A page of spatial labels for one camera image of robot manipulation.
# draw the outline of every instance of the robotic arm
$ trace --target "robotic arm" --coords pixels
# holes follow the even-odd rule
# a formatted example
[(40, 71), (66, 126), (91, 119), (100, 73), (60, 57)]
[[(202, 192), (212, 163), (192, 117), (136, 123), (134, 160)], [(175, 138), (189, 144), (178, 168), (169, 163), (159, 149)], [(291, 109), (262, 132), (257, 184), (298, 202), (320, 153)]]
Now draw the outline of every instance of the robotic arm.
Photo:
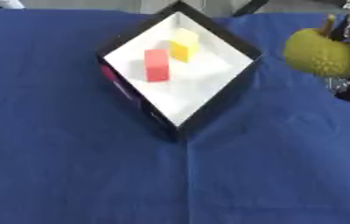
[(19, 0), (0, 0), (0, 8), (23, 9), (24, 5)]

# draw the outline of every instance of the fruit stem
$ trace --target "fruit stem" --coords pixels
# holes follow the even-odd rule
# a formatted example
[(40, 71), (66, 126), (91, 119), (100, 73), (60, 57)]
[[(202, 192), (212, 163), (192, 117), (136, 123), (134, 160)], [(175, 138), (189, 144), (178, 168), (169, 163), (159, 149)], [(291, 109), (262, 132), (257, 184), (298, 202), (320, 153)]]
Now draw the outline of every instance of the fruit stem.
[(336, 17), (333, 14), (329, 14), (327, 19), (324, 22), (324, 25), (322, 28), (320, 28), (320, 34), (324, 37), (329, 37), (330, 32), (332, 31), (332, 28), (334, 27), (334, 21), (336, 20)]

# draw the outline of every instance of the spiky fruit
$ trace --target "spiky fruit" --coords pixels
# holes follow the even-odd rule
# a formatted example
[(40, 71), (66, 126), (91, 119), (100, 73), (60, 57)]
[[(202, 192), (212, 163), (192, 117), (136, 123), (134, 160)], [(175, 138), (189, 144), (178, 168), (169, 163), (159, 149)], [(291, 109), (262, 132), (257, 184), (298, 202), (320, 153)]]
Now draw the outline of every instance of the spiky fruit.
[(350, 75), (350, 43), (333, 41), (324, 29), (303, 29), (285, 43), (285, 61), (294, 69), (323, 77), (346, 78)]

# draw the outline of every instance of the yellow cube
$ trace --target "yellow cube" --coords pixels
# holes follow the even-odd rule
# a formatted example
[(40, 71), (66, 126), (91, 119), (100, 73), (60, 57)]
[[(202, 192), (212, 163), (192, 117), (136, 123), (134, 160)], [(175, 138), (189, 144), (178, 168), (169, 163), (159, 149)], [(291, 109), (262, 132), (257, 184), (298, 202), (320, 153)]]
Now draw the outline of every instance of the yellow cube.
[(199, 35), (184, 28), (176, 30), (170, 40), (170, 54), (173, 58), (183, 62), (190, 61), (190, 58), (199, 49)]

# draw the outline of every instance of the blue tablecloth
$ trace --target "blue tablecloth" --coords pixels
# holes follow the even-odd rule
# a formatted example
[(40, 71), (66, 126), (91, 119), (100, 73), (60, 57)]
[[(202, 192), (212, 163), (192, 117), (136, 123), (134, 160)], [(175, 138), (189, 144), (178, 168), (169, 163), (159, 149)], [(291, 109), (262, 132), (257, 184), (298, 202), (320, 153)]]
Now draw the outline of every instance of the blue tablecloth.
[(246, 97), (184, 146), (95, 59), (145, 16), (0, 10), (0, 224), (350, 224), (350, 102), (281, 56), (324, 17), (219, 20), (265, 56)]

